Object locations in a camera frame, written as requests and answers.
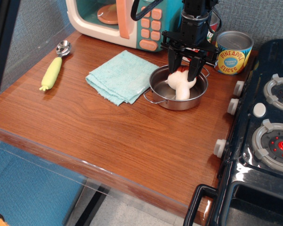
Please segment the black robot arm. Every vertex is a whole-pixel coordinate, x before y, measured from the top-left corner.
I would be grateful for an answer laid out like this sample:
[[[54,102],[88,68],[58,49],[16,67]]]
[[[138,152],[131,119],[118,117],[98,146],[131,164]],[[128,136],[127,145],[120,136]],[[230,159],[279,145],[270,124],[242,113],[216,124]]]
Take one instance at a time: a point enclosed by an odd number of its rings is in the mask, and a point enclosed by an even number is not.
[[[188,81],[193,81],[204,64],[216,64],[220,50],[207,40],[212,12],[217,0],[184,0],[180,31],[163,31],[161,47],[168,51],[168,68],[174,73],[183,57],[189,58]]]

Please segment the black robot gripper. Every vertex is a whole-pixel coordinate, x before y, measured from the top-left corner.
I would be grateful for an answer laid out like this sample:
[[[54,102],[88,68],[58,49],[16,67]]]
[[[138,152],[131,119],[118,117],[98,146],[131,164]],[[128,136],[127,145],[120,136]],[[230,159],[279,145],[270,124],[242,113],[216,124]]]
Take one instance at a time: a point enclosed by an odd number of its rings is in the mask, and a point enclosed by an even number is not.
[[[189,15],[185,11],[182,11],[179,29],[175,32],[162,32],[163,41],[161,47],[168,51],[168,68],[170,73],[174,73],[178,69],[183,57],[191,58],[188,82],[193,81],[200,74],[205,62],[212,65],[216,64],[219,50],[207,41],[208,29],[213,32],[210,28],[213,11],[220,18],[216,10],[210,10],[201,16]],[[197,48],[199,52],[195,53],[186,48]]]

